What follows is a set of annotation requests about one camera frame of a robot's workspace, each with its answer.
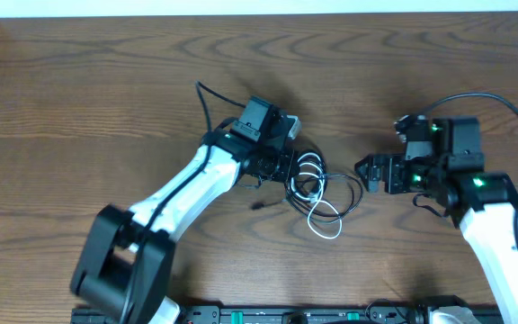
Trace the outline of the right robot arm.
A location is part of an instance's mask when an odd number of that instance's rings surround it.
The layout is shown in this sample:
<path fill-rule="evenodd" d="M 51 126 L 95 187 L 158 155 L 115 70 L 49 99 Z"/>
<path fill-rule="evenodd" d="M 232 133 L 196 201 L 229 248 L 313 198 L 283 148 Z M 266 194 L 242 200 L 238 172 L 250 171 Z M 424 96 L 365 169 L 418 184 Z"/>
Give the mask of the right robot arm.
<path fill-rule="evenodd" d="M 370 154 L 354 171 L 370 193 L 435 200 L 474 251 L 502 319 L 518 323 L 518 193 L 505 173 L 488 173 L 478 119 L 409 115 L 395 124 L 406 150 Z"/>

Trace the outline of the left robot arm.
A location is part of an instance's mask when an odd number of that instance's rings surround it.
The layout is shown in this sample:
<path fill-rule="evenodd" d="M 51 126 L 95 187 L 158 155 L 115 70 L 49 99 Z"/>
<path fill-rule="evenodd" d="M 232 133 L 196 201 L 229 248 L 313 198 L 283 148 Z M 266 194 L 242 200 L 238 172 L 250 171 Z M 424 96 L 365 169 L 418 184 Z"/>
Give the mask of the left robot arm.
<path fill-rule="evenodd" d="M 192 161 L 127 210 L 96 215 L 70 291 L 119 323 L 174 323 L 181 309 L 167 295 L 176 244 L 201 213 L 242 176 L 286 183 L 299 172 L 291 142 L 301 122 L 253 96 L 238 118 L 208 130 Z"/>

